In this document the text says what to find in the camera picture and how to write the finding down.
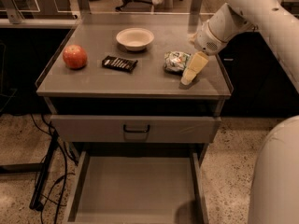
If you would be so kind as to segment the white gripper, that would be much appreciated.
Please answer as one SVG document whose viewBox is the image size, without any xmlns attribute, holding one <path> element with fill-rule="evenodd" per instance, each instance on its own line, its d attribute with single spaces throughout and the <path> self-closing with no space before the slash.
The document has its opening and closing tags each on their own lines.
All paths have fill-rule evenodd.
<svg viewBox="0 0 299 224">
<path fill-rule="evenodd" d="M 219 53 L 227 45 L 225 24 L 220 21 L 205 21 L 196 33 L 189 36 L 189 42 L 200 50 L 188 60 L 180 82 L 189 85 L 207 65 L 209 58 Z"/>
</svg>

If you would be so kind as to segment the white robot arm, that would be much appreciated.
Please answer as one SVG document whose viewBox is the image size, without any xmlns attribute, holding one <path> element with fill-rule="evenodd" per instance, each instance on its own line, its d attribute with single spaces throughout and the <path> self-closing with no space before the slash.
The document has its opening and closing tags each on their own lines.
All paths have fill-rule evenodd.
<svg viewBox="0 0 299 224">
<path fill-rule="evenodd" d="M 294 88 L 299 86 L 299 20 L 278 0 L 226 0 L 192 42 L 202 63 L 247 26 L 255 26 Z M 259 149 L 248 224 L 299 224 L 299 117 L 281 121 Z"/>
</svg>

